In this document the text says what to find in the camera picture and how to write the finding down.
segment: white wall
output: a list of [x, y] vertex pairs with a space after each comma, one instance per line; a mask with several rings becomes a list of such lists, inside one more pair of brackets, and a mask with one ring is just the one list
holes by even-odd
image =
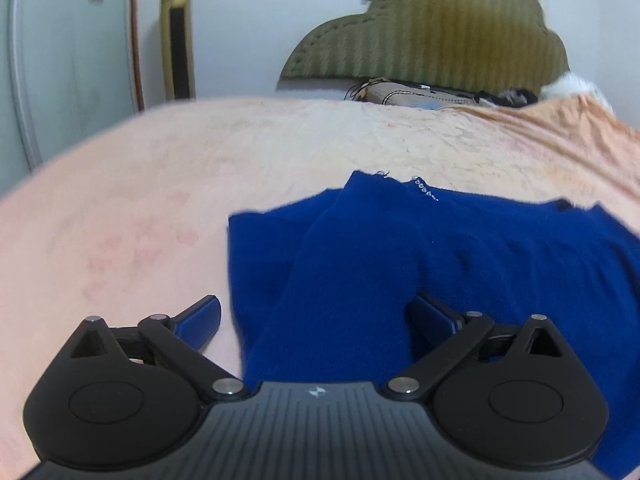
[[604, 92], [616, 115], [640, 128], [640, 0], [540, 0], [571, 70]]
[[600, 0], [596, 82], [618, 117], [640, 128], [640, 0]]
[[[362, 0], [192, 0], [197, 97], [273, 94], [287, 57], [306, 33], [366, 9]], [[158, 19], [159, 0], [138, 0], [147, 107], [164, 100]], [[335, 92], [344, 95], [342, 88]]]
[[0, 0], [0, 196], [29, 174], [9, 70], [9, 2]]

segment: logo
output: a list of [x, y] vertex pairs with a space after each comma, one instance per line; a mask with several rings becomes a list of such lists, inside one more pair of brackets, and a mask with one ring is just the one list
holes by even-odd
[[326, 393], [326, 390], [322, 386], [316, 386], [315, 388], [307, 390], [307, 393], [309, 395], [313, 395], [316, 399], [318, 399]]

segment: white door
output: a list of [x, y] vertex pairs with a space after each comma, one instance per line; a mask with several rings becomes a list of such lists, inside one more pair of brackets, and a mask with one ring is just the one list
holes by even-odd
[[29, 174], [9, 68], [9, 2], [0, 0], [0, 196]]
[[14, 0], [18, 117], [32, 165], [136, 111], [129, 0]]

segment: bed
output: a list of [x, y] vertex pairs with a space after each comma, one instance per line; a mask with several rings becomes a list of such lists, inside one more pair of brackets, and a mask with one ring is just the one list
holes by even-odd
[[522, 110], [204, 101], [89, 140], [0, 203], [0, 479], [36, 463], [22, 406], [85, 316], [125, 326], [216, 294], [223, 322], [206, 355], [241, 374], [230, 213], [340, 187], [353, 170], [388, 171], [518, 200], [600, 201], [640, 233], [637, 160], [640, 133], [585, 96]]

